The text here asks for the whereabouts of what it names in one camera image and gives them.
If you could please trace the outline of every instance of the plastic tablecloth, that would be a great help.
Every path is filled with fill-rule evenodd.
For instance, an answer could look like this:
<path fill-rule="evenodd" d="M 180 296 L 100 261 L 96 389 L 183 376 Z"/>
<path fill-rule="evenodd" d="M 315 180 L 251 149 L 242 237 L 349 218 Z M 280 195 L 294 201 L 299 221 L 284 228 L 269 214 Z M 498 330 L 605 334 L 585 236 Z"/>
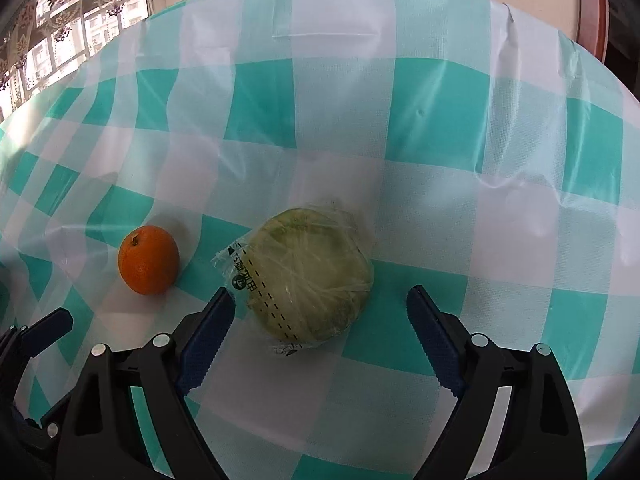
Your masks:
<path fill-rule="evenodd" d="M 288 358 L 261 348 L 238 307 L 188 400 L 231 479 L 411 477 L 454 405 L 406 318 L 417 283 L 470 332 L 551 346 L 592 476 L 640 413 L 640 105 L 517 9 L 186 0 L 0 128 L 1 329 L 59 306 L 74 317 L 20 384 L 33 418 L 73 387 L 92 345 L 140 346 L 200 310 L 222 284 L 216 251 L 327 198 L 373 235 L 369 304 L 348 333 Z M 118 275 L 120 242 L 142 224 L 180 249 L 164 296 Z"/>

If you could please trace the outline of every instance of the plastic bag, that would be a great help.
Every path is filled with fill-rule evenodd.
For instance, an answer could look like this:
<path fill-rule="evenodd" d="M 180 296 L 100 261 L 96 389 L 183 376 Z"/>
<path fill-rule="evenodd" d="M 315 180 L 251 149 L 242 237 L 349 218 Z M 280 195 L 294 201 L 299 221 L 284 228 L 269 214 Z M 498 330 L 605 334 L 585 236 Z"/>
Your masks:
<path fill-rule="evenodd" d="M 214 264 L 236 300 L 291 355 L 343 332 L 363 310 L 373 266 L 353 215 L 336 208 L 286 210 L 220 251 Z"/>

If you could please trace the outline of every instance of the lace curtain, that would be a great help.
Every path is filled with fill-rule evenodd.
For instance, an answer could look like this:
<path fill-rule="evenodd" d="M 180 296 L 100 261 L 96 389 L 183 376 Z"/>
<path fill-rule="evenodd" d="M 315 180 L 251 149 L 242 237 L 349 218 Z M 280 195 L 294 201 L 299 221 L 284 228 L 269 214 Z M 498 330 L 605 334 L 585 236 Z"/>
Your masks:
<path fill-rule="evenodd" d="M 151 14 L 153 0 L 147 2 Z M 34 47 L 37 38 L 51 36 L 54 41 L 63 41 L 74 23 L 91 10 L 87 7 L 105 9 L 110 16 L 122 12 L 121 0 L 48 0 L 48 12 L 38 19 L 37 4 L 38 0 L 27 0 L 8 34 L 0 38 L 0 90 L 6 88 L 13 72 L 23 69 L 27 53 Z"/>

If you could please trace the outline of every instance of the cabbage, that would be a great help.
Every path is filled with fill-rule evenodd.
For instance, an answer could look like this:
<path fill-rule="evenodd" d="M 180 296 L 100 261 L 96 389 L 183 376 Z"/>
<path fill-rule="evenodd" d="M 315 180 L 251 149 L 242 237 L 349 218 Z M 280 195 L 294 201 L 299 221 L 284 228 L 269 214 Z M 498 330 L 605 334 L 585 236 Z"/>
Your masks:
<path fill-rule="evenodd" d="M 247 306 L 275 338 L 309 346 L 345 330 L 364 308 L 373 267 L 342 214 L 285 211 L 252 232 L 242 262 L 255 280 Z"/>

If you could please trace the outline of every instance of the orange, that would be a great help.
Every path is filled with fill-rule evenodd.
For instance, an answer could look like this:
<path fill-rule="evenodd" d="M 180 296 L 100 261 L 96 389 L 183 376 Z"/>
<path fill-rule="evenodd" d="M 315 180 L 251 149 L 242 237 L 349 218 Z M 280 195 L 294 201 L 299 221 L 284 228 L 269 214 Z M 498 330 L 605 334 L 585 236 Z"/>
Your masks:
<path fill-rule="evenodd" d="M 145 225 L 130 232 L 118 250 L 118 270 L 138 294 L 162 294 L 175 282 L 180 254 L 164 229 Z"/>

